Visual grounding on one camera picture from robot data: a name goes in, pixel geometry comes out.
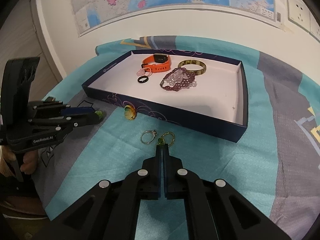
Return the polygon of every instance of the human hand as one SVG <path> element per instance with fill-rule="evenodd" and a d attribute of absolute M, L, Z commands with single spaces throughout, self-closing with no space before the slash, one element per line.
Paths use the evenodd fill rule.
<path fill-rule="evenodd" d="M 5 161 L 12 162 L 16 160 L 16 155 L 9 149 L 8 146 L 2 146 L 2 156 Z M 24 154 L 23 164 L 20 171 L 25 174 L 32 174 L 35 172 L 38 164 L 38 150 L 30 151 Z"/>

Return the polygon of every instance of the electrical outlet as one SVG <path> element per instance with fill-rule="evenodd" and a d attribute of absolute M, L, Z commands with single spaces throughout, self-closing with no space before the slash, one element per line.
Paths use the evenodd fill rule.
<path fill-rule="evenodd" d="M 320 27 L 316 21 L 316 19 L 311 14 L 311 34 L 320 41 Z"/>
<path fill-rule="evenodd" d="M 307 6 L 296 0 L 288 0 L 288 18 L 310 32 L 310 11 Z"/>

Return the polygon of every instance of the black ring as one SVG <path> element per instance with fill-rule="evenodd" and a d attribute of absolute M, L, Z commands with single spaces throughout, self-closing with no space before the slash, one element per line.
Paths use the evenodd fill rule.
<path fill-rule="evenodd" d="M 141 77 L 138 77 L 138 82 L 139 83 L 145 83 L 149 80 L 149 78 L 147 76 L 141 76 Z"/>

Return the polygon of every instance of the navy blue box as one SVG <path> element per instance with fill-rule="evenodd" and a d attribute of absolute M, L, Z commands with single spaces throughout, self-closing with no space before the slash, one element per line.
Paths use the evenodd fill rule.
<path fill-rule="evenodd" d="M 242 124 L 229 122 L 219 118 L 207 116 L 204 114 L 195 113 L 185 109 L 180 109 L 177 107 L 172 107 L 140 98 L 135 98 L 123 94 L 118 94 L 114 92 L 104 91 L 96 88 L 89 87 L 95 80 L 102 76 L 105 72 L 109 71 L 111 68 L 116 67 L 117 64 L 122 62 L 124 59 L 130 57 L 132 54 L 154 54 L 154 53 L 165 53 L 168 55 L 178 55 L 187 57 L 197 57 L 203 59 L 214 60 L 218 62 L 224 62 L 231 65 L 240 66 L 239 75 L 241 75 L 242 82 L 242 92 L 243 95 L 243 111 L 242 111 Z M 101 100 L 113 105 L 124 107 L 127 104 L 131 104 L 135 107 L 137 112 L 142 114 L 147 114 L 149 116 L 161 119 L 163 121 L 171 122 L 174 124 L 181 125 L 199 132 L 203 132 L 215 137 L 219 137 L 232 142 L 237 142 L 248 125 L 248 90 L 247 82 L 244 73 L 244 67 L 240 60 L 222 57 L 218 55 L 212 55 L 207 53 L 192 52 L 192 51 L 180 51 L 180 50 L 153 50 L 153 49 L 141 49 L 132 50 L 124 55 L 120 56 L 116 60 L 112 61 L 110 64 L 106 65 L 100 71 L 95 73 L 86 82 L 82 84 L 82 87 L 88 97 Z"/>

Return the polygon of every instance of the white wall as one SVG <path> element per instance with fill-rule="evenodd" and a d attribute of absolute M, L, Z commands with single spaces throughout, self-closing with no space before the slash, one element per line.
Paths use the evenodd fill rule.
<path fill-rule="evenodd" d="M 286 0 L 276 3 L 282 8 L 287 6 Z M 185 35 L 230 41 L 260 50 L 320 84 L 320 43 L 288 20 L 279 29 L 223 12 L 189 10 L 192 17 L 186 18 L 185 10 L 160 11 L 123 19 L 79 37 L 70 0 L 37 0 L 37 8 L 49 50 L 63 77 L 94 57 L 94 49 L 100 44 L 141 36 Z"/>

